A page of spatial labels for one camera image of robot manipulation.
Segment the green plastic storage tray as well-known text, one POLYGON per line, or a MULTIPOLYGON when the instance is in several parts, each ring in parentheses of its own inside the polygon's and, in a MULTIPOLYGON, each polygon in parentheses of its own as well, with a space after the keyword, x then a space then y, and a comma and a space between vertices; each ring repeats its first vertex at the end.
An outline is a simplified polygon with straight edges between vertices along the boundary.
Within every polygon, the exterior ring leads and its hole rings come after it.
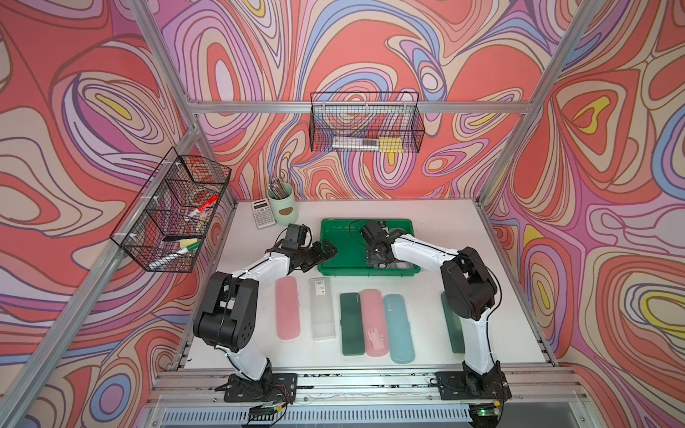
POLYGON ((378 221, 386 229, 401 229, 414 235, 412 221, 409 219, 323 219, 320 224, 321 241, 328 239, 338 250, 332 260, 318 266, 323 276, 415 276, 420 267, 414 269, 375 269, 367 263, 367 243, 360 233, 369 221, 378 221))

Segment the teal pencil case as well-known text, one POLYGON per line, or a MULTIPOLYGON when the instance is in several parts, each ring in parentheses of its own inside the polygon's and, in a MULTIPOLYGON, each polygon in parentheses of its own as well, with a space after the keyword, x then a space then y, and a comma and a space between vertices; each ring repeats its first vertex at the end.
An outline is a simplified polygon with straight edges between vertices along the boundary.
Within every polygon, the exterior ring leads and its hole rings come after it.
POLYGON ((405 299, 400 294, 387 294, 384 307, 391 360, 396 364, 412 363, 416 353, 405 299))

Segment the dark green translucent pencil case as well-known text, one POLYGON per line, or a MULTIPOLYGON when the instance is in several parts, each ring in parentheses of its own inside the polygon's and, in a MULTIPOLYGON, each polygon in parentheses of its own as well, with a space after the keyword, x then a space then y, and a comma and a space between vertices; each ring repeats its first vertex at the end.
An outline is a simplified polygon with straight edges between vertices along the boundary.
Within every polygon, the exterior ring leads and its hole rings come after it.
POLYGON ((466 346, 460 317, 451 309, 445 292, 441 293, 441 302, 451 350, 455 354, 464 354, 466 346))

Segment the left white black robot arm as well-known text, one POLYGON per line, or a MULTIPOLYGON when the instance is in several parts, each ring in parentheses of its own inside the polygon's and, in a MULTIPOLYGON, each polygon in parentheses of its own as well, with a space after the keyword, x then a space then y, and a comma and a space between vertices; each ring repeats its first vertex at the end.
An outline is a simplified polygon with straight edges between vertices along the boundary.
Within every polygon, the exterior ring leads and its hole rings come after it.
POLYGON ((296 374, 288 374, 284 382, 275 380, 270 360, 252 337, 262 285, 274 285, 296 270, 306 273, 337 255, 328 239, 307 243, 310 236, 308 226, 290 224, 285 237, 276 240, 259 260, 234 273, 217 271, 210 276, 194 317, 193 335, 223 352, 234 369, 218 388, 225 392, 224 401, 258 402, 276 397, 287 404, 294 401, 288 386, 296 383, 296 374))

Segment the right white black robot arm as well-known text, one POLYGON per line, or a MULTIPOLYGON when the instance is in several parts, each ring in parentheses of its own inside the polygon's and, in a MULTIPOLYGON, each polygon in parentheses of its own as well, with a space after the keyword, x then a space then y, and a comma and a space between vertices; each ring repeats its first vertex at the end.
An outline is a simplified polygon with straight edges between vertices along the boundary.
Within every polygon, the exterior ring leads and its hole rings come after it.
POLYGON ((489 321, 497 310, 499 282, 479 253, 442 248, 414 237, 402 229, 388 229, 377 220, 360 230, 373 265, 407 262, 442 278, 445 299, 460 318, 465 342, 460 385, 474 399, 506 402, 511 398, 506 376, 494 352, 489 321))

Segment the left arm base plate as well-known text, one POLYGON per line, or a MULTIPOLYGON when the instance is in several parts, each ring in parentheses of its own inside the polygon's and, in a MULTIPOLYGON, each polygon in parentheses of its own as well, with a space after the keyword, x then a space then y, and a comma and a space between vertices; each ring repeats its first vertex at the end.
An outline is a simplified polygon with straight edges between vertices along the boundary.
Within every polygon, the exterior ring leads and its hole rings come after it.
POLYGON ((296 373, 276 373, 260 381, 244 379, 236 374, 217 388, 223 391, 227 403, 293 403, 296 398, 298 376, 296 373))

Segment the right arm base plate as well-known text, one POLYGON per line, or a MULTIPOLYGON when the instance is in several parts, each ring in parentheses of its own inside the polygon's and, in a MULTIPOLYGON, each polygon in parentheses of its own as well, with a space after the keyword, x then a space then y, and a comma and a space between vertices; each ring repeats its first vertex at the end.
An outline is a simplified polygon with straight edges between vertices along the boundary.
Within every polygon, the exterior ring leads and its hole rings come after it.
POLYGON ((502 371, 494 367, 486 374, 476 372, 437 372, 430 380, 443 401, 482 401, 506 402, 512 398, 508 381, 502 371))

